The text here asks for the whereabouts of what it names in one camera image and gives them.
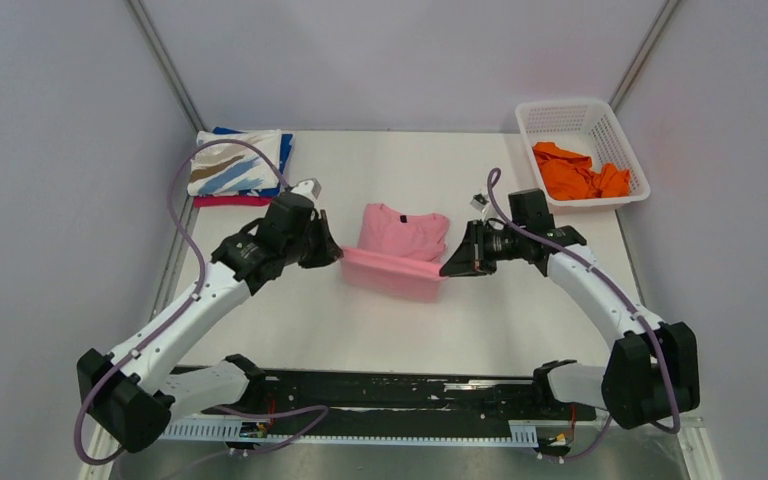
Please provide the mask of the pink t-shirt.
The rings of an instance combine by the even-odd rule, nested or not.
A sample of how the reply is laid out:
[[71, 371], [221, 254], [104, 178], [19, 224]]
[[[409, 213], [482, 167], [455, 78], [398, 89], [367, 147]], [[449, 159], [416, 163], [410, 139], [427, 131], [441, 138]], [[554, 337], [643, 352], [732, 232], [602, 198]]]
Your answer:
[[449, 227], [449, 218], [439, 213], [407, 215], [368, 204], [357, 245], [343, 248], [344, 282], [402, 300], [436, 302]]

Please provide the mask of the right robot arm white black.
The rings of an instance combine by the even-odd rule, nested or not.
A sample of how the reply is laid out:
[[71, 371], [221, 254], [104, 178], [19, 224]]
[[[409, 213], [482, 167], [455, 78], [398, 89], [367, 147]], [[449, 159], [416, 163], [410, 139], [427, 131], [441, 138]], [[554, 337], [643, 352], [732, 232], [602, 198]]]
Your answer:
[[584, 236], [556, 225], [542, 190], [515, 192], [508, 201], [504, 216], [489, 194], [472, 197], [482, 217], [467, 223], [440, 275], [489, 276], [502, 261], [525, 261], [566, 292], [610, 349], [603, 366], [566, 359], [537, 368], [530, 392], [535, 411], [552, 418], [575, 403], [607, 412], [624, 429], [651, 424], [676, 432], [681, 415], [701, 404], [692, 329], [632, 301], [600, 267]]

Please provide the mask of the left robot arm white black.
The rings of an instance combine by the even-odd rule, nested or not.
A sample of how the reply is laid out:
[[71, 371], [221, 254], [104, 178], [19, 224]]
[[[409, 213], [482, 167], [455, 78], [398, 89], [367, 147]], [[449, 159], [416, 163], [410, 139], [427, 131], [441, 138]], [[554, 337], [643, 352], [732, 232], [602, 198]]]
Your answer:
[[90, 349], [79, 359], [82, 410], [122, 450], [146, 449], [191, 414], [225, 405], [253, 413], [264, 405], [265, 374], [240, 354], [182, 374], [173, 370], [219, 320], [287, 266], [321, 268], [341, 258], [316, 199], [301, 187], [281, 193], [264, 217], [223, 239], [196, 281], [145, 327], [107, 354]]

